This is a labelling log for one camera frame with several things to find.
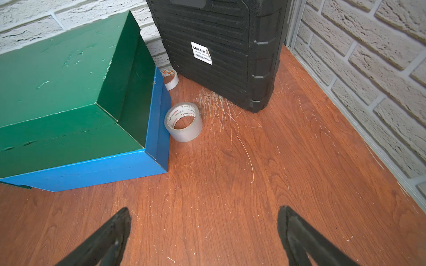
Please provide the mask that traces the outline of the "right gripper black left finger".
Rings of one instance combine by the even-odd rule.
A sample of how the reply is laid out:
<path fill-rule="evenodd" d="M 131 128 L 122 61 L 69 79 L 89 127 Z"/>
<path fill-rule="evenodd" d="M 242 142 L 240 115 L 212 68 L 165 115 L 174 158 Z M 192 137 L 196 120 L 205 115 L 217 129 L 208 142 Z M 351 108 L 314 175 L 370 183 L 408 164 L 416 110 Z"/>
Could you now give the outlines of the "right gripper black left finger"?
<path fill-rule="evenodd" d="M 118 266 L 130 236 L 132 218 L 123 207 L 58 266 Z"/>

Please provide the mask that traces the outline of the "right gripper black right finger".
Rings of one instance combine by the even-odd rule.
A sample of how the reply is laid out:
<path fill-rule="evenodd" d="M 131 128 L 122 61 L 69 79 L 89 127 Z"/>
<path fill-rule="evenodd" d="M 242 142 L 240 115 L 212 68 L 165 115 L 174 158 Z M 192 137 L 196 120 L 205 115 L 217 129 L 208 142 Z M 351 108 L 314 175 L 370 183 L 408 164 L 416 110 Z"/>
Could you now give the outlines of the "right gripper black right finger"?
<path fill-rule="evenodd" d="M 321 235 L 289 206 L 277 216 L 277 230 L 291 266 L 356 266 L 357 263 Z"/>

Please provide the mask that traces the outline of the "blue shoebox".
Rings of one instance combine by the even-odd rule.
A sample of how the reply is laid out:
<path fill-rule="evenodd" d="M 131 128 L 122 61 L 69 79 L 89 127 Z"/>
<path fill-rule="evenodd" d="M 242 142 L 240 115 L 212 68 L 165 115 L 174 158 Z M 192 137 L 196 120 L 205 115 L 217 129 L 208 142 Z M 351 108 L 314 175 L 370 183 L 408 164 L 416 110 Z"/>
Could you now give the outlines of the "blue shoebox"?
<path fill-rule="evenodd" d="M 112 106 L 67 90 L 58 113 L 1 128 L 1 182 L 59 192 L 164 174 L 171 98 L 158 68 L 136 63 L 121 92 L 101 87 Z"/>

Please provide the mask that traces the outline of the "green shoebox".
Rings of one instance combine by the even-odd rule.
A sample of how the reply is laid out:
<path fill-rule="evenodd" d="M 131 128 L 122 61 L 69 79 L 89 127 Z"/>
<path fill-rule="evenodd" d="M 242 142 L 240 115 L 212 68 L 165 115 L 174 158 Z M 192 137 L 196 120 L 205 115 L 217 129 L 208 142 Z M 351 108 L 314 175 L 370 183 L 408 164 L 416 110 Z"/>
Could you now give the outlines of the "green shoebox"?
<path fill-rule="evenodd" d="M 156 66 L 131 12 L 1 55 L 1 179 L 145 146 Z"/>

